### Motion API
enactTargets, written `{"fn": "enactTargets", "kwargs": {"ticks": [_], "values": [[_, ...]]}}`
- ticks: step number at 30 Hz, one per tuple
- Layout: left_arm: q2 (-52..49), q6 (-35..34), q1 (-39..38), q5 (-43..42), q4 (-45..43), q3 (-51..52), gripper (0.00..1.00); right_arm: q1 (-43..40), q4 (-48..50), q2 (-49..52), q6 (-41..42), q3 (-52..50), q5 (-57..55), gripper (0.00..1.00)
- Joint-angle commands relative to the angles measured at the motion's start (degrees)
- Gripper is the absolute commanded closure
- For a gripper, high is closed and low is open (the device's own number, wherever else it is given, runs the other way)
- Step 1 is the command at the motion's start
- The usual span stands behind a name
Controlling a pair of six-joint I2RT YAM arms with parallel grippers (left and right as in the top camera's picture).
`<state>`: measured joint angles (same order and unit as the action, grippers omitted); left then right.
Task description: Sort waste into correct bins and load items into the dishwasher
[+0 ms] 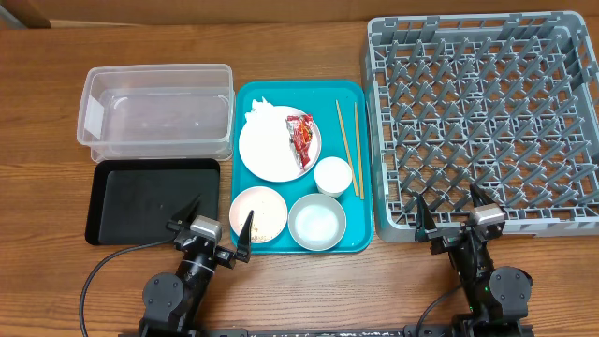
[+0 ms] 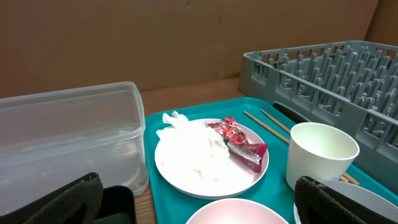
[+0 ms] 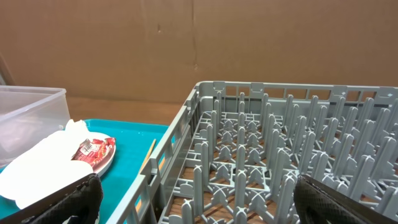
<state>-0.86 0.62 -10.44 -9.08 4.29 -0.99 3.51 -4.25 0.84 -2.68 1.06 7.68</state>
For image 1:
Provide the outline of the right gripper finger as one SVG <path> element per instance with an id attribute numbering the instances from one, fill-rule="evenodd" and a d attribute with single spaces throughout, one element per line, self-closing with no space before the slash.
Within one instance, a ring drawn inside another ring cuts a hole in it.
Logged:
<path id="1" fill-rule="evenodd" d="M 437 230 L 430 209 L 422 195 L 416 198 L 416 233 L 430 233 Z"/>
<path id="2" fill-rule="evenodd" d="M 475 208 L 496 204 L 496 202 L 476 183 L 470 184 L 470 194 Z"/>

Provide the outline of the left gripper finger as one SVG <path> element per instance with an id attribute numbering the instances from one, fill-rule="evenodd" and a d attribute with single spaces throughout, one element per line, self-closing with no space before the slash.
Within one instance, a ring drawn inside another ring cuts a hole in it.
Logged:
<path id="1" fill-rule="evenodd" d="M 241 233 L 238 239 L 237 251 L 235 258 L 241 262 L 248 263 L 251 258 L 251 243 L 252 243 L 252 224 L 254 219 L 254 211 L 250 211 L 241 228 Z"/>
<path id="2" fill-rule="evenodd" d="M 171 222 L 177 224 L 191 224 L 197 217 L 197 213 L 201 204 L 201 195 L 198 194 L 193 200 L 177 211 L 170 219 Z"/>

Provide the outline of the small pink plate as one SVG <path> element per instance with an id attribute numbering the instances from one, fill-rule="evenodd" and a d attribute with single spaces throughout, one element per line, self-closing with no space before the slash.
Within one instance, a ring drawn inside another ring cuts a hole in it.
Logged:
<path id="1" fill-rule="evenodd" d="M 288 214 L 285 200 L 269 187 L 250 187 L 234 198 L 229 210 L 229 223 L 235 234 L 241 234 L 250 211 L 254 212 L 252 243 L 270 242 L 285 228 Z"/>

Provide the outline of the wooden chopstick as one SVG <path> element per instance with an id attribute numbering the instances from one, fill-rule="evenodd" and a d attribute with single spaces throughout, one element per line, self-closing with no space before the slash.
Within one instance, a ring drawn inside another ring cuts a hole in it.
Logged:
<path id="1" fill-rule="evenodd" d="M 354 117 L 355 117 L 355 133 L 356 133 L 356 149 L 358 157 L 358 176 L 359 176 L 359 197 L 364 200 L 364 177 L 363 177 L 363 166 L 362 166 L 362 152 L 360 144 L 360 130 L 359 130 L 359 118 L 358 118 L 358 103 L 354 103 Z"/>
<path id="2" fill-rule="evenodd" d="M 355 195 L 357 197 L 359 197 L 358 183 L 357 183 L 356 175 L 354 172 L 352 155 L 351 155 L 351 152 L 349 149 L 349 143 L 347 140 L 344 122 L 343 122 L 343 115 L 342 115 L 340 103 L 338 100 L 335 100 L 335 105 L 336 105 L 336 110 L 337 110 L 337 114 L 338 114 L 338 120 L 339 120 L 340 129 L 341 129 L 341 133 L 342 133 L 342 138 L 343 138 L 343 146 L 345 148 L 345 153 L 346 153 L 346 157 L 347 157 L 347 163 L 348 163 L 348 165 L 350 167 L 350 171 L 351 171 L 352 185 L 354 187 Z"/>

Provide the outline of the grey bowl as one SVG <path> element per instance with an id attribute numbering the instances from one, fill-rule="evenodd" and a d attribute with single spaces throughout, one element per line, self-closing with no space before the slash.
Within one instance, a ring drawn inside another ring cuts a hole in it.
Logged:
<path id="1" fill-rule="evenodd" d="M 309 194 L 298 199 L 288 215 L 288 229 L 302 248 L 323 252 L 338 244 L 346 231 L 342 205 L 324 194 Z"/>

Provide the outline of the white cup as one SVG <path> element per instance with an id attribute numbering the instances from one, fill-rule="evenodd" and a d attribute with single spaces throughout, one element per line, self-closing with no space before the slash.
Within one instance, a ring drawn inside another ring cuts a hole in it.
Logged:
<path id="1" fill-rule="evenodd" d="M 326 157 L 316 164 L 314 180 L 320 193 L 338 198 L 352 184 L 352 170 L 340 157 Z"/>

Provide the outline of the large white plate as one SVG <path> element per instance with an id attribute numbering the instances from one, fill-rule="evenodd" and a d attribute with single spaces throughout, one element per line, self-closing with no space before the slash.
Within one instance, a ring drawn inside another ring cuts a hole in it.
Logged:
<path id="1" fill-rule="evenodd" d="M 308 152 L 310 162 L 304 169 L 300 169 L 290 147 L 285 118 L 307 113 L 288 106 L 276 107 L 283 114 L 280 120 L 258 123 L 245 121 L 238 149 L 242 163 L 256 177 L 272 183 L 286 183 L 303 176 L 315 165 L 321 153 L 321 135 L 313 119 L 313 139 Z"/>

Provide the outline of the white napkin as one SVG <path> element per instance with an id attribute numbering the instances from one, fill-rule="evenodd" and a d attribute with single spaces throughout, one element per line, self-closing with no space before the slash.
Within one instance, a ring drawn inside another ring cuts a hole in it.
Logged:
<path id="1" fill-rule="evenodd" d="M 247 123 L 274 122 L 282 119 L 283 114 L 263 97 L 261 101 L 252 101 L 251 110 L 246 112 L 244 117 Z"/>

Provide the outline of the red snack wrapper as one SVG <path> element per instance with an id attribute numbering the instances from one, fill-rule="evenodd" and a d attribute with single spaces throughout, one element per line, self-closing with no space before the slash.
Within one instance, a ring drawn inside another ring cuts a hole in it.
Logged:
<path id="1" fill-rule="evenodd" d="M 313 116 L 310 114 L 289 115 L 285 118 L 286 127 L 290 136 L 290 147 L 300 169 L 304 169 L 310 162 L 308 154 L 313 139 Z"/>

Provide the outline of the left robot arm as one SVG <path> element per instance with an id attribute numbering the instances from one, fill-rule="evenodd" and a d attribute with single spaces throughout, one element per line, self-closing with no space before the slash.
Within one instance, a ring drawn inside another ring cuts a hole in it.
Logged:
<path id="1" fill-rule="evenodd" d="M 145 311 L 139 336 L 204 336 L 195 326 L 197 311 L 219 266 L 232 269 L 251 258 L 251 229 L 255 213 L 247 213 L 236 250 L 219 244 L 221 224 L 199 213 L 201 197 L 177 211 L 166 224 L 175 233 L 173 246 L 183 252 L 174 273 L 162 272 L 145 285 Z"/>

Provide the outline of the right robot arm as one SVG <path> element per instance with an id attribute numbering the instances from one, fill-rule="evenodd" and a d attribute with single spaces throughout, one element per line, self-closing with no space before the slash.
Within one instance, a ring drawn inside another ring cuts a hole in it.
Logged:
<path id="1" fill-rule="evenodd" d="M 528 316 L 528 301 L 532 295 L 532 276 L 515 267 L 496 268 L 487 244 L 503 235 L 504 209 L 478 185 L 470 185 L 474 207 L 468 219 L 459 227 L 436 226 L 423 196 L 416 199 L 417 242 L 430 242 L 431 253 L 447 253 L 458 273 L 460 284 L 470 308 L 468 314 L 456 314 L 451 323 L 431 333 L 438 336 L 531 337 L 531 326 L 521 320 Z M 424 336 L 424 321 L 429 312 L 455 290 L 435 300 L 421 315 L 414 330 Z"/>

